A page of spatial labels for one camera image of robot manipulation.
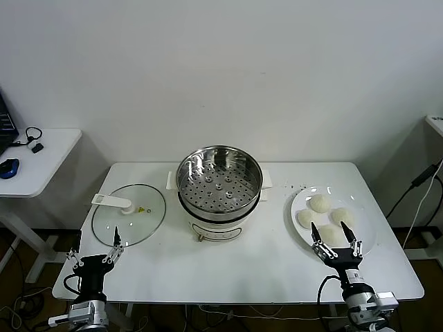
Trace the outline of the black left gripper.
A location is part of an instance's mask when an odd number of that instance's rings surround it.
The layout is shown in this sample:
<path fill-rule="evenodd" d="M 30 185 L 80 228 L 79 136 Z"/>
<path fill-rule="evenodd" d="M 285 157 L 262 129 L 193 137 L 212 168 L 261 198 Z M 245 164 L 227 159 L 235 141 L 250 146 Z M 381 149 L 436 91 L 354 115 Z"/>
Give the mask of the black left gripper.
<path fill-rule="evenodd" d="M 68 260 L 73 261 L 73 267 L 78 268 L 80 277 L 80 293 L 101 294 L 104 287 L 105 275 L 113 269 L 124 252 L 118 227 L 114 228 L 114 244 L 107 255 L 94 255 L 81 258 L 79 255 L 82 231 L 76 232 L 70 251 L 66 254 Z"/>

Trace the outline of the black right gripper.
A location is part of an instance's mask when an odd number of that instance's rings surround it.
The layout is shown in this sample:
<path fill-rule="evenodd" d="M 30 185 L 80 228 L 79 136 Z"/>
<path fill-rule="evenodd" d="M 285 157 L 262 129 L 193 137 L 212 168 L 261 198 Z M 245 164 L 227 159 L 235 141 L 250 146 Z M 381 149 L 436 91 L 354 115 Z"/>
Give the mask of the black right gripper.
<path fill-rule="evenodd" d="M 363 261 L 362 241 L 358 241 L 353 231 L 344 221 L 341 221 L 345 238 L 350 244 L 349 248 L 330 248 L 320 237 L 320 232 L 311 222 L 311 237 L 313 244 L 311 249 L 323 261 L 323 263 L 333 268 L 337 273 L 342 285 L 351 284 L 346 271 L 358 270 L 359 264 Z"/>

